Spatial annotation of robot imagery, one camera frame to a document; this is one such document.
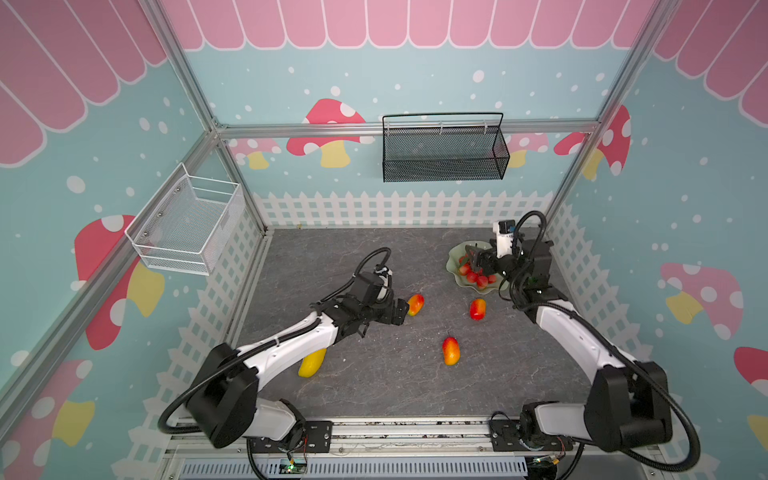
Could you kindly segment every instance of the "fruit bowl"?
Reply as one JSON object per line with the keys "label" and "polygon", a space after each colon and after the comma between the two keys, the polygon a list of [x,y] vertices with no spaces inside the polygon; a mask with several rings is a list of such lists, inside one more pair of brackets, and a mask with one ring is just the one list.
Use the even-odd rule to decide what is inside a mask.
{"label": "fruit bowl", "polygon": [[465,245],[472,245],[480,248],[491,248],[491,244],[488,242],[483,242],[481,240],[470,240],[469,242],[461,242],[459,245],[453,247],[450,252],[448,252],[448,262],[445,264],[445,269],[450,273],[453,273],[453,276],[456,279],[456,285],[471,288],[481,295],[485,295],[486,293],[498,290],[498,285],[501,283],[501,275],[496,275],[498,280],[496,280],[495,283],[490,283],[486,288],[480,289],[476,283],[470,283],[467,281],[465,276],[462,276],[458,272],[458,261],[467,253],[466,249],[464,248]]}

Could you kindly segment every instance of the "black wire basket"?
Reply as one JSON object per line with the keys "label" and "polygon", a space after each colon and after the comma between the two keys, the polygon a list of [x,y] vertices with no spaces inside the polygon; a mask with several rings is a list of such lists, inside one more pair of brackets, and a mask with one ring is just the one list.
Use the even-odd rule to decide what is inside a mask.
{"label": "black wire basket", "polygon": [[497,112],[384,115],[384,181],[501,180],[509,163],[503,118]]}

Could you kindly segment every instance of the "white wire basket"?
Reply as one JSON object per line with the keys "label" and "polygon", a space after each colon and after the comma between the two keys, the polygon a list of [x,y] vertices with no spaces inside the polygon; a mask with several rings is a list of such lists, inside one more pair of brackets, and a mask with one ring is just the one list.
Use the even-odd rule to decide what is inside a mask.
{"label": "white wire basket", "polygon": [[244,210],[239,184],[179,164],[125,234],[149,268],[210,275]]}

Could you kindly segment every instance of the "wire mesh basket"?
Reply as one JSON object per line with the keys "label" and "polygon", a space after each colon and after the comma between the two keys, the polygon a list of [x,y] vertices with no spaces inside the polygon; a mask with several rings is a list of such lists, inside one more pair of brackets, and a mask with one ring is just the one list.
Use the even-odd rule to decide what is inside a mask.
{"label": "wire mesh basket", "polygon": [[210,275],[245,210],[243,188],[189,175],[184,164],[166,185],[125,234],[149,268]]}
{"label": "wire mesh basket", "polygon": [[503,118],[498,112],[384,115],[384,181],[501,180],[509,163]]}

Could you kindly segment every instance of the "mushroom illustration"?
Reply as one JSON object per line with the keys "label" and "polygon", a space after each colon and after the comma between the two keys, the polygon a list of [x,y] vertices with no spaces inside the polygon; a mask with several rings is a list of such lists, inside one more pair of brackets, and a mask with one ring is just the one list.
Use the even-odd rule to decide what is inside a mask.
{"label": "mushroom illustration", "polygon": [[[332,98],[318,100],[302,121],[304,124],[361,124],[362,116],[354,108]],[[325,168],[343,168],[349,165],[349,155],[344,150],[345,141],[372,144],[373,137],[318,137],[291,138],[288,151],[298,157],[311,154],[318,148],[323,151],[320,165]]]}
{"label": "mushroom illustration", "polygon": [[241,138],[229,141],[230,151],[234,155],[237,164],[245,165],[248,159],[248,167],[251,170],[263,170],[270,166],[270,162],[264,158],[264,153],[279,154],[282,152],[272,138]]}
{"label": "mushroom illustration", "polygon": [[[605,158],[613,175],[618,175],[624,169],[629,155],[629,144],[632,134],[629,110],[623,105],[619,107],[616,117],[608,126],[602,139],[590,155],[581,172],[585,178],[594,181],[598,177],[598,165]],[[573,133],[554,146],[557,155],[571,155],[578,152],[584,142],[585,134]]]}
{"label": "mushroom illustration", "polygon": [[667,298],[667,306],[675,318],[685,324],[706,311],[717,336],[728,340],[741,326],[743,297],[739,282],[726,270],[707,266],[665,263],[661,278],[678,290]]}
{"label": "mushroom illustration", "polygon": [[[77,287],[88,281],[99,264],[123,235],[130,215],[114,215],[96,220],[80,230],[74,239],[74,258],[78,266]],[[136,258],[85,328],[88,344],[94,350],[110,346],[120,333],[127,300],[133,300],[143,316],[154,311],[165,288],[165,277],[152,272]]]}
{"label": "mushroom illustration", "polygon": [[733,353],[733,363],[751,386],[768,396],[768,352],[741,346]]}
{"label": "mushroom illustration", "polygon": [[91,360],[68,360],[58,367],[2,446],[5,480],[40,478],[52,439],[71,447],[80,442],[96,413],[96,404],[69,402],[67,398],[92,367]]}
{"label": "mushroom illustration", "polygon": [[761,415],[749,415],[746,422],[750,424],[752,433],[757,437],[757,441],[768,450],[768,417]]}
{"label": "mushroom illustration", "polygon": [[507,168],[519,168],[525,165],[525,153],[536,151],[543,154],[549,149],[549,139],[546,134],[512,134],[506,138],[509,149],[509,165]]}

